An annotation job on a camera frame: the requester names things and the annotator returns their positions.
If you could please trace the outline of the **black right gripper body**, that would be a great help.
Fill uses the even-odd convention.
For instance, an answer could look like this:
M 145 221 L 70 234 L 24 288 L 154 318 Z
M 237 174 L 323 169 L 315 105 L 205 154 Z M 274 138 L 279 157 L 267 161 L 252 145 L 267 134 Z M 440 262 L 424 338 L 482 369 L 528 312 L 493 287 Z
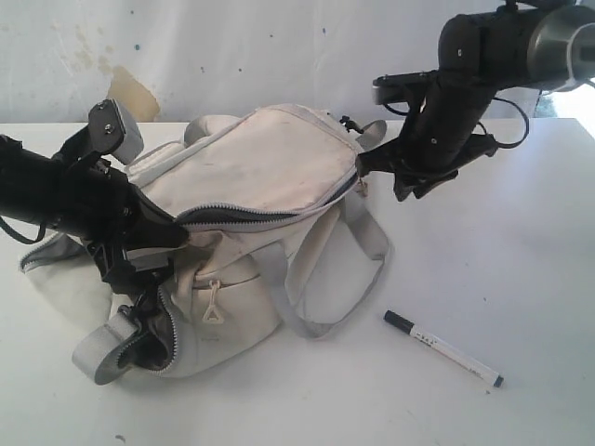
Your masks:
M 495 85 L 446 70 L 394 75 L 392 81 L 424 92 L 425 106 L 405 120 L 392 168 L 397 174 L 442 172 L 469 140 L 490 102 Z

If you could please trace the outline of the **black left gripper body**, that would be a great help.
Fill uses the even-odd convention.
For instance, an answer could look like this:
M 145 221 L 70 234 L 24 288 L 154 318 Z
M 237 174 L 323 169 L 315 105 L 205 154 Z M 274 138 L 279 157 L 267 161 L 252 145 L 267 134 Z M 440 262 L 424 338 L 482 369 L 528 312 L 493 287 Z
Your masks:
M 131 163 L 143 142 L 75 134 L 51 157 L 1 137 L 1 228 L 32 245 L 48 230 L 82 239 L 102 280 L 113 288 L 146 288 L 149 275 L 126 258 L 126 242 L 142 220 L 140 194 L 107 156 Z

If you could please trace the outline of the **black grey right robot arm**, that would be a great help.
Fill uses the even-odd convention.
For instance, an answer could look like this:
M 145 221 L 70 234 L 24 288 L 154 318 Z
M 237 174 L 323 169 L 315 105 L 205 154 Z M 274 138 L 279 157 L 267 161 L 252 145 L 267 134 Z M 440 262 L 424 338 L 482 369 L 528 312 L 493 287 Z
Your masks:
M 398 201 L 420 199 L 478 158 L 516 148 L 475 131 L 499 92 L 569 92 L 593 80 L 590 7 L 508 1 L 493 12 L 458 14 L 441 31 L 437 69 L 374 80 L 376 104 L 408 110 L 397 138 L 358 156 L 358 174 L 390 173 Z

